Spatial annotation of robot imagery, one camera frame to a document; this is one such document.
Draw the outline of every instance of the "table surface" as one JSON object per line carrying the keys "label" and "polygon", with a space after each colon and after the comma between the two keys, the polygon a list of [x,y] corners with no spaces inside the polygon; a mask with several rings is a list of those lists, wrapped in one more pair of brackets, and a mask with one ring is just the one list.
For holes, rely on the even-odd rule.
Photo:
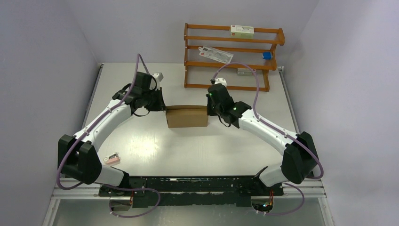
{"label": "table surface", "polygon": [[[206,105],[206,89],[185,89],[183,64],[147,64],[150,73],[162,72],[165,104]],[[115,92],[133,77],[134,63],[105,63],[88,110],[89,124],[109,103]],[[209,84],[216,68],[192,68],[189,82]],[[258,76],[263,84],[262,74]],[[253,77],[238,76],[234,69],[219,73],[230,85],[254,86]],[[277,71],[270,71],[270,91],[260,92],[256,109],[263,117],[295,131],[287,97]],[[254,91],[229,91],[234,101],[252,105]],[[140,109],[137,114],[146,113]],[[254,175],[282,156],[269,144],[246,131],[226,128],[217,117],[209,117],[207,127],[169,129],[164,112],[132,116],[105,140],[100,160],[117,152],[115,167],[131,176],[218,176]]]}

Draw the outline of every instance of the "small box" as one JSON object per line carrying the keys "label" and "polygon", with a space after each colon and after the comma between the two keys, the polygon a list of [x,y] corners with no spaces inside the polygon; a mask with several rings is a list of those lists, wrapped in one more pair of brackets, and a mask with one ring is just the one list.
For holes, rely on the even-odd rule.
{"label": "small box", "polygon": [[237,75],[252,76],[252,72],[248,68],[237,68]]}
{"label": "small box", "polygon": [[271,54],[271,52],[263,52],[262,58],[265,60],[271,60],[273,58],[273,55]]}
{"label": "small box", "polygon": [[254,38],[254,27],[231,25],[230,26],[230,37],[237,39],[253,39]]}
{"label": "small box", "polygon": [[167,106],[165,115],[169,128],[208,126],[208,114],[206,106]]}

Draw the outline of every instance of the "orange wooden rack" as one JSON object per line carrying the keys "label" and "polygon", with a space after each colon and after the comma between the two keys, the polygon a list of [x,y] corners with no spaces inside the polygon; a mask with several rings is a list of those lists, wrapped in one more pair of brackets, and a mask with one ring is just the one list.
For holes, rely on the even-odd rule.
{"label": "orange wooden rack", "polygon": [[[237,39],[231,37],[209,37],[209,36],[191,36],[188,35],[189,29],[204,29],[204,30],[218,30],[218,31],[229,31],[230,26],[213,26],[213,25],[197,25],[197,24],[185,24],[184,25],[184,41],[185,41],[185,54],[184,54],[184,66],[185,66],[185,76],[184,76],[184,87],[185,88],[209,88],[210,85],[204,84],[192,84],[188,83],[189,76],[189,67],[190,66],[202,66],[202,67],[222,67],[223,63],[217,62],[198,62],[198,61],[189,61],[188,60],[188,50],[189,49],[198,49],[198,45],[189,45],[188,40],[212,40],[212,41],[233,41],[233,42],[251,42],[251,43],[263,43],[263,44],[271,44],[270,49],[255,49],[255,48],[228,48],[228,47],[214,47],[216,49],[222,51],[232,51],[232,52],[247,52],[247,53],[263,53],[263,52],[271,52],[272,59],[266,60],[263,65],[254,65],[248,64],[251,68],[262,70],[263,79],[264,79],[264,88],[260,88],[260,91],[268,92],[270,89],[269,85],[269,70],[277,69],[277,62],[275,57],[275,51],[277,45],[284,45],[285,37],[283,33],[283,29],[266,29],[266,28],[254,28],[254,32],[261,33],[272,33],[275,34],[275,38],[273,40],[262,40],[262,39]],[[244,68],[242,65],[229,65],[228,68]],[[256,87],[246,87],[246,86],[227,86],[228,89],[232,90],[250,90],[255,91]]]}

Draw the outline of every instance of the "wooden shelf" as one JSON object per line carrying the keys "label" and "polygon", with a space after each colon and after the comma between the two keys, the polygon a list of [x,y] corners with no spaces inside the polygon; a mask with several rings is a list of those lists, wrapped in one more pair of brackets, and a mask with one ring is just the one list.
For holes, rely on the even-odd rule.
{"label": "wooden shelf", "polygon": [[[201,35],[189,35],[189,29],[202,29],[202,30],[216,30],[216,31],[223,31],[223,33],[218,34],[218,37],[214,36],[201,36]],[[285,43],[285,36],[283,30],[279,29],[267,29],[267,28],[254,28],[254,36],[257,33],[271,33],[273,39],[236,39],[227,36],[225,31],[229,31],[230,26],[214,26],[214,25],[198,25],[198,24],[185,24],[184,25],[184,41],[185,41],[185,53],[184,53],[184,65],[186,66],[186,74],[184,79],[184,87],[186,88],[208,88],[209,85],[202,85],[202,84],[190,84],[187,83],[188,78],[188,70],[189,66],[203,66],[203,67],[222,67],[223,63],[218,62],[203,62],[202,60],[190,60],[189,59],[189,50],[198,49],[199,45],[189,45],[189,40],[208,40],[208,41],[222,41],[222,42],[246,42],[246,43],[257,43],[261,44],[271,44],[269,49],[265,48],[236,48],[236,47],[218,47],[218,46],[211,46],[213,48],[222,50],[222,51],[229,51],[229,52],[244,52],[244,53],[257,53],[261,54],[263,52],[271,52],[272,59],[265,60],[262,64],[254,64],[248,63],[244,61],[240,61],[240,63],[247,64],[253,69],[262,70],[263,77],[264,77],[264,84],[265,88],[260,88],[260,91],[269,91],[269,80],[268,74],[269,70],[276,70],[277,69],[277,62],[275,57],[275,51],[277,45],[284,45]],[[245,68],[242,65],[229,65],[227,68]],[[232,90],[256,90],[255,87],[241,87],[241,86],[228,86],[227,89]]]}

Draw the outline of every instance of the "black joint housing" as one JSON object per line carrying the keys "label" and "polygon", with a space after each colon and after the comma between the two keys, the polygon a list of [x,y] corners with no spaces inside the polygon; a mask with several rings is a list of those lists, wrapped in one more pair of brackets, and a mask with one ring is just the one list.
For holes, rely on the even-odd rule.
{"label": "black joint housing", "polygon": [[[159,90],[150,89],[153,76],[143,72],[137,72],[135,83],[125,98],[125,104],[130,106],[131,114],[138,108],[145,107],[148,111],[164,111],[166,109],[162,96],[162,88]],[[127,93],[127,88],[132,84],[124,86],[112,96],[113,100],[122,100]]]}
{"label": "black joint housing", "polygon": [[[309,148],[318,158],[313,138],[307,132],[302,132],[296,138],[299,142]],[[312,172],[317,163],[312,156],[299,144],[292,142],[284,150],[281,171],[284,176],[295,184],[300,184]]]}
{"label": "black joint housing", "polygon": [[242,117],[246,110],[251,109],[251,106],[244,102],[235,103],[227,88],[220,83],[208,88],[207,98],[208,115],[218,115],[226,123],[232,124],[237,128],[239,128],[238,119]]}
{"label": "black joint housing", "polygon": [[[58,141],[58,167],[76,139],[63,135]],[[85,184],[92,184],[101,173],[102,165],[93,145],[80,141],[68,156],[61,173]]]}

